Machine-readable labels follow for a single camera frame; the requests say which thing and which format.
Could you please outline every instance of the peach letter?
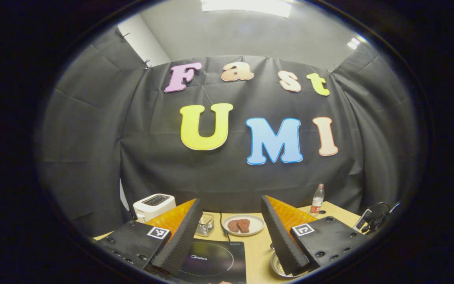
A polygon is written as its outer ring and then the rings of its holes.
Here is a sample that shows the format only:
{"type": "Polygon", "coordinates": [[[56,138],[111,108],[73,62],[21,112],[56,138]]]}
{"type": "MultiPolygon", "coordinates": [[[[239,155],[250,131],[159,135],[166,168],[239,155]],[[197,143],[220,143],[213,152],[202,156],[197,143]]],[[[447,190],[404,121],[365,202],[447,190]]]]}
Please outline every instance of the peach letter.
{"type": "Polygon", "coordinates": [[[339,152],[339,149],[334,145],[334,138],[332,137],[332,130],[330,124],[332,119],[328,117],[317,117],[313,119],[313,123],[318,127],[318,134],[320,135],[321,148],[318,153],[321,156],[332,156],[339,152]]]}
{"type": "Polygon", "coordinates": [[[236,81],[238,79],[250,80],[255,76],[255,74],[250,71],[250,65],[245,62],[229,63],[225,65],[223,69],[225,71],[220,77],[222,78],[222,80],[227,82],[236,81]]]}
{"type": "Polygon", "coordinates": [[[281,79],[279,84],[283,89],[292,92],[299,92],[301,90],[301,84],[297,82],[297,76],[294,73],[282,70],[278,72],[278,77],[281,79]]]}

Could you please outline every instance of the pink letter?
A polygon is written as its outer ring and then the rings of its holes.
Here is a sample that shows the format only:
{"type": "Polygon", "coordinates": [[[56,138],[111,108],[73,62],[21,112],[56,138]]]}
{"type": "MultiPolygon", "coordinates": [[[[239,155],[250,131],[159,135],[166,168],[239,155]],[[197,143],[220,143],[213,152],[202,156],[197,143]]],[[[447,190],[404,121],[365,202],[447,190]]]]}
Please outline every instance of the pink letter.
{"type": "Polygon", "coordinates": [[[184,90],[187,86],[183,83],[183,79],[186,79],[187,82],[190,82],[194,78],[194,69],[200,70],[202,68],[202,63],[190,63],[184,65],[178,65],[171,70],[173,74],[171,75],[171,80],[169,80],[169,86],[164,89],[164,92],[176,92],[184,90]]]}

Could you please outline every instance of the cable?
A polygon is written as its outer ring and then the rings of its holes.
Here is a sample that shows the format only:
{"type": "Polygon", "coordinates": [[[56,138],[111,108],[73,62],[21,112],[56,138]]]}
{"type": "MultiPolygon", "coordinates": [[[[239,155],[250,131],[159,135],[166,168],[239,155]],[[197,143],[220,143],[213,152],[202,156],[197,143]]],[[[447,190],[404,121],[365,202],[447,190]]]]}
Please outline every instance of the cable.
{"type": "Polygon", "coordinates": [[[388,205],[388,203],[386,203],[386,202],[378,202],[378,203],[374,204],[374,205],[371,206],[371,207],[374,207],[374,206],[376,206],[376,205],[378,205],[378,204],[384,204],[384,205],[388,208],[388,211],[390,210],[390,205],[388,205]]]}
{"type": "Polygon", "coordinates": [[[398,205],[400,205],[400,201],[395,203],[395,205],[393,205],[393,207],[390,209],[389,213],[391,213],[393,211],[393,209],[395,209],[398,205]]]}
{"type": "Polygon", "coordinates": [[[229,241],[231,241],[231,238],[229,237],[229,232],[227,232],[227,230],[222,225],[222,212],[219,212],[219,213],[220,213],[220,227],[222,227],[223,234],[227,237],[227,239],[229,239],[229,241]]]}

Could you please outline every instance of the red bottle label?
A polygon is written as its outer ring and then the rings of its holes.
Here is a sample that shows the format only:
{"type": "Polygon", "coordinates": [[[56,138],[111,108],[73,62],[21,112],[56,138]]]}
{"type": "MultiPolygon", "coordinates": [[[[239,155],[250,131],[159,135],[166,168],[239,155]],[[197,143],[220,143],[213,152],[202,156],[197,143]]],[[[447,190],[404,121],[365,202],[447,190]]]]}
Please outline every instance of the red bottle label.
{"type": "Polygon", "coordinates": [[[321,208],[321,206],[312,206],[311,210],[309,212],[318,213],[318,212],[320,212],[320,208],[321,208]]]}

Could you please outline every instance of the black cooktop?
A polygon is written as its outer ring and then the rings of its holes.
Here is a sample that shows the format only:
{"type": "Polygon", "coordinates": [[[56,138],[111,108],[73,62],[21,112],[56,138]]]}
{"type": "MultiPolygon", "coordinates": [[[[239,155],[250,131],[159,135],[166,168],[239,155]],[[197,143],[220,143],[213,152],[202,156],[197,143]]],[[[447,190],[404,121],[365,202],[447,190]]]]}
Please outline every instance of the black cooktop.
{"type": "Polygon", "coordinates": [[[173,280],[177,283],[246,284],[245,244],[197,239],[173,280]]]}

